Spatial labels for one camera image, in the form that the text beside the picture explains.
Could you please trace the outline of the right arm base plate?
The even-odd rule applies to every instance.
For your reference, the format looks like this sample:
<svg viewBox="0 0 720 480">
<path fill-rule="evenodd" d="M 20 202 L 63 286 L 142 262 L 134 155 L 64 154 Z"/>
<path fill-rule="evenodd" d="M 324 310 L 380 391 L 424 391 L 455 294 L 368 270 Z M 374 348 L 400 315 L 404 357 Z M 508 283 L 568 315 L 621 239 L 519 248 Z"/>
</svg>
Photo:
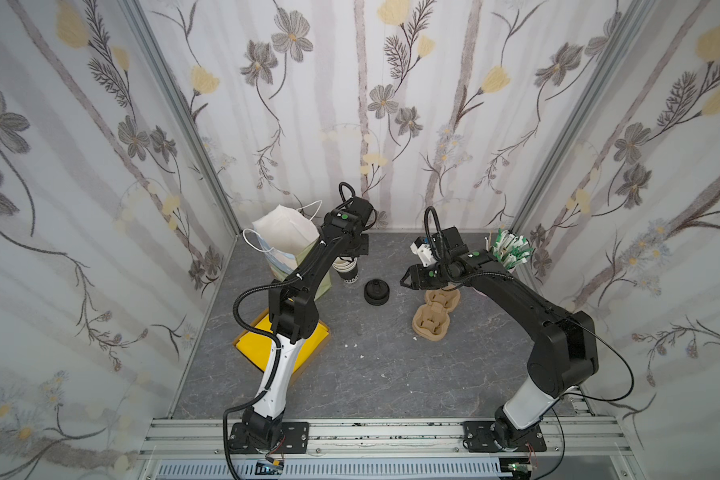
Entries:
<svg viewBox="0 0 720 480">
<path fill-rule="evenodd" d="M 509 421 L 466 421 L 463 446 L 470 453 L 546 452 L 547 445 L 539 425 L 516 429 Z"/>
</svg>

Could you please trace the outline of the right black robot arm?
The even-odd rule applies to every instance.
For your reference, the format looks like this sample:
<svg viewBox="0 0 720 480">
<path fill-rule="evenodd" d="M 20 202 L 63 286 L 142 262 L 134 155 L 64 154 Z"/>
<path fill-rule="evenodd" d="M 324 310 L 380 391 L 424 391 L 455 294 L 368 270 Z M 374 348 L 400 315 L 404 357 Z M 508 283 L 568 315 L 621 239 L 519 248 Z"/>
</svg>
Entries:
<svg viewBox="0 0 720 480">
<path fill-rule="evenodd" d="M 417 334 L 441 339 L 461 288 L 469 287 L 496 303 L 532 342 L 525 381 L 492 421 L 465 423 L 465 448 L 490 453 L 544 450 L 544 416 L 563 397 L 582 397 L 581 385 L 599 370 L 598 348 L 604 341 L 593 319 L 545 299 L 513 276 L 492 251 L 469 248 L 457 228 L 441 227 L 432 206 L 424 212 L 424 230 L 411 246 L 419 261 L 400 281 L 426 294 L 412 321 Z"/>
</svg>

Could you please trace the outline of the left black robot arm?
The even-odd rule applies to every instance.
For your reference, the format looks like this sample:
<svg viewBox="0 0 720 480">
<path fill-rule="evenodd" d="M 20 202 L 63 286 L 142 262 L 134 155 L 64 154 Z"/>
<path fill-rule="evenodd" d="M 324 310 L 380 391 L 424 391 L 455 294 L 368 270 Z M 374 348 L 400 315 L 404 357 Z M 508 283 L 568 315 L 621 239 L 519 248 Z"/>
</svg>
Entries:
<svg viewBox="0 0 720 480">
<path fill-rule="evenodd" d="M 314 333 L 319 321 L 315 304 L 318 287 L 339 257 L 357 257 L 368 253 L 366 233 L 376 221 L 373 205 L 358 196 L 354 188 L 339 184 L 351 196 L 327 213 L 318 229 L 316 244 L 305 260 L 282 281 L 274 280 L 242 292 L 233 304 L 233 316 L 244 330 L 270 341 L 270 356 L 257 395 L 250 401 L 227 408 L 222 415 L 223 453 L 232 478 L 239 477 L 232 461 L 229 416 L 242 413 L 242 425 L 248 444 L 264 453 L 277 449 L 282 437 L 287 389 L 298 353 Z M 262 331 L 243 320 L 239 307 L 254 293 L 268 294 L 271 329 Z"/>
</svg>

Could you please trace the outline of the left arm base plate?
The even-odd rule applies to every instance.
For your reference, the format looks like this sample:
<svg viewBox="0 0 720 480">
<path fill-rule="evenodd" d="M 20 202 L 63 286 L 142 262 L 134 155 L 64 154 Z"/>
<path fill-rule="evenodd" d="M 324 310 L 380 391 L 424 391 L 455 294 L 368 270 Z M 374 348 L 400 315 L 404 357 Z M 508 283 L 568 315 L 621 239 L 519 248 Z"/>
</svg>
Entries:
<svg viewBox="0 0 720 480">
<path fill-rule="evenodd" d="M 308 422 L 284 422 L 272 444 L 257 440 L 242 422 L 234 423 L 228 437 L 227 451 L 231 454 L 305 454 L 309 439 Z"/>
</svg>

